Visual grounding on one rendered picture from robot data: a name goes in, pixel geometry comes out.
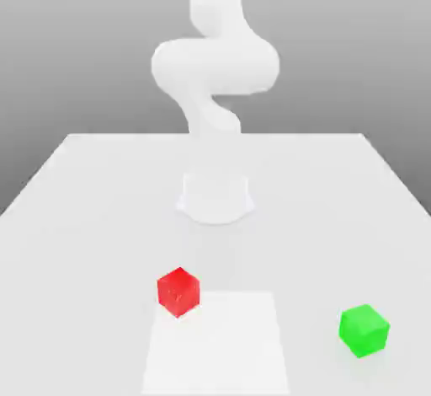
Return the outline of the small green cube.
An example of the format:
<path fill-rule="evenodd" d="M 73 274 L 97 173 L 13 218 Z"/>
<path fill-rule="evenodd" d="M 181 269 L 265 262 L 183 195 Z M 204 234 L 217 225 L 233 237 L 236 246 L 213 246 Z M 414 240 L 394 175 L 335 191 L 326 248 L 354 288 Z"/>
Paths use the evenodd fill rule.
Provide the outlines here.
<path fill-rule="evenodd" d="M 386 346 L 390 323 L 369 304 L 341 312 L 338 336 L 357 357 L 381 351 Z"/>

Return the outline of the small red cube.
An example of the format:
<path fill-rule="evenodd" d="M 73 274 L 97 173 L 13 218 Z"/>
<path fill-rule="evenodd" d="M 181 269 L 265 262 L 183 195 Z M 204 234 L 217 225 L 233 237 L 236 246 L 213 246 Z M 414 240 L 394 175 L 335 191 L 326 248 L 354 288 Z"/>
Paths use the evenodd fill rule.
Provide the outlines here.
<path fill-rule="evenodd" d="M 157 300 L 179 318 L 200 304 L 200 281 L 178 267 L 157 280 Z"/>

